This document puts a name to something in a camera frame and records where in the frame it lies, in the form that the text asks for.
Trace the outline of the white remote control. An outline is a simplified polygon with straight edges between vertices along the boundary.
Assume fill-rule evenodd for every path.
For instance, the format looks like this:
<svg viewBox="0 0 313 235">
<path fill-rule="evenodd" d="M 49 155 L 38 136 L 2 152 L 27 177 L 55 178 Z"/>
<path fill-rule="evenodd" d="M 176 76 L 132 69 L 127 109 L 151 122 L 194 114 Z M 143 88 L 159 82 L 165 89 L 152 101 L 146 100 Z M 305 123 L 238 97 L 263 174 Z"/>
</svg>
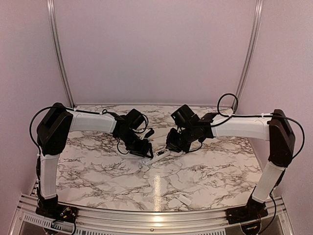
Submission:
<svg viewBox="0 0 313 235">
<path fill-rule="evenodd" d="M 141 162 L 143 165 L 151 165 L 151 164 L 156 163 L 156 162 L 162 160 L 163 158 L 169 156 L 170 152 L 171 151 L 168 149 L 160 150 L 154 155 L 154 157 L 152 159 L 143 159 Z"/>
</svg>

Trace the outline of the white battery cover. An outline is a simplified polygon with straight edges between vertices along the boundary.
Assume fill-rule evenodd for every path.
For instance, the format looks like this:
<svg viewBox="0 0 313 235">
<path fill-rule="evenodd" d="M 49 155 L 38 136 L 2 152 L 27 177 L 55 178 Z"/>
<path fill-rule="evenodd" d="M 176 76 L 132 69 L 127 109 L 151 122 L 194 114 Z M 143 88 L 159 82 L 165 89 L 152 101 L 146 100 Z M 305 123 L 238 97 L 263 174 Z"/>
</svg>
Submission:
<svg viewBox="0 0 313 235">
<path fill-rule="evenodd" d="M 184 195 L 179 195 L 178 197 L 177 197 L 177 199 L 179 200 L 179 201 L 181 201 L 183 204 L 186 204 L 186 205 L 191 205 L 191 203 L 192 203 L 192 201 L 189 199 L 189 198 L 187 198 L 186 196 L 184 196 Z"/>
</svg>

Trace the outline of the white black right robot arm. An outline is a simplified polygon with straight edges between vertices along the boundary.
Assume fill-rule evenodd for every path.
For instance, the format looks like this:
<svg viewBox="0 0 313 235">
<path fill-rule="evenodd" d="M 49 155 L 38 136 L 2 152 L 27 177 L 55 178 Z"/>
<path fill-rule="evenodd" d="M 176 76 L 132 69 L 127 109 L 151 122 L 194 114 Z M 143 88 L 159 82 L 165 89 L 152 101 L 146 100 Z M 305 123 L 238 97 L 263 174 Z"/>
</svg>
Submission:
<svg viewBox="0 0 313 235">
<path fill-rule="evenodd" d="M 171 117 L 176 128 L 172 128 L 167 135 L 166 149 L 177 153 L 189 153 L 193 142 L 202 143 L 217 137 L 269 141 L 268 162 L 247 205 L 242 209 L 246 219 L 253 219 L 261 212 L 261 206 L 298 155 L 294 152 L 295 134 L 290 125 L 291 122 L 298 124 L 298 121 L 285 116 L 280 109 L 260 115 L 223 114 L 218 110 L 199 117 L 188 105 L 183 105 Z"/>
</svg>

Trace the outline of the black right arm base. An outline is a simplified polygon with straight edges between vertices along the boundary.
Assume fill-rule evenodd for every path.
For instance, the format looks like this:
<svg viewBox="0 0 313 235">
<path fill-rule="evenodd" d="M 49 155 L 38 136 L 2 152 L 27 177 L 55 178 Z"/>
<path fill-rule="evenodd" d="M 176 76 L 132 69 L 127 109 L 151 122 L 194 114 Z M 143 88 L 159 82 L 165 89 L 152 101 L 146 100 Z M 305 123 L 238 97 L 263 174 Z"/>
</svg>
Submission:
<svg viewBox="0 0 313 235">
<path fill-rule="evenodd" d="M 225 213 L 229 224 L 247 222 L 268 216 L 265 202 L 257 202 L 252 199 L 252 196 L 249 197 L 246 205 L 227 209 Z"/>
</svg>

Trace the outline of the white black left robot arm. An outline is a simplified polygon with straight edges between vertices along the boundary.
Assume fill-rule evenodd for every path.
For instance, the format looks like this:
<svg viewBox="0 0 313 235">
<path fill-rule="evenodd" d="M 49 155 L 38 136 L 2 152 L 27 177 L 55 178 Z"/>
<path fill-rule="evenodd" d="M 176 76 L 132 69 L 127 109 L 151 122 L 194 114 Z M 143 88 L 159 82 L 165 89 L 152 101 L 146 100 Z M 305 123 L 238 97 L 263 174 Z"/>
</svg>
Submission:
<svg viewBox="0 0 313 235">
<path fill-rule="evenodd" d="M 57 218 L 62 213 L 62 207 L 57 203 L 57 165 L 70 132 L 109 133 L 113 138 L 123 141 L 130 154 L 149 159 L 154 156 L 152 144 L 139 137 L 137 128 L 148 121 L 136 109 L 120 116 L 114 112 L 83 111 L 55 103 L 44 108 L 44 111 L 46 115 L 36 129 L 37 137 L 32 141 L 39 151 L 36 165 L 39 181 L 37 195 L 44 201 L 42 209 L 52 218 Z"/>
</svg>

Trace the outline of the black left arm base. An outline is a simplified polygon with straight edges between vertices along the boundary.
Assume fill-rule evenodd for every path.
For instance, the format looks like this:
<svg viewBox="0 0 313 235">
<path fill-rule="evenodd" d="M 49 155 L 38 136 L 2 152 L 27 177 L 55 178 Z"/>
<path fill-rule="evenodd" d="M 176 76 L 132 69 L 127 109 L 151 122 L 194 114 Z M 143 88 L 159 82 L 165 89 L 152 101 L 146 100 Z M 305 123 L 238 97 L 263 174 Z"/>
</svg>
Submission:
<svg viewBox="0 0 313 235">
<path fill-rule="evenodd" d="M 36 214 L 48 217 L 56 221 L 75 223 L 78 209 L 73 206 L 58 203 L 58 196 L 50 199 L 39 198 L 37 201 Z"/>
</svg>

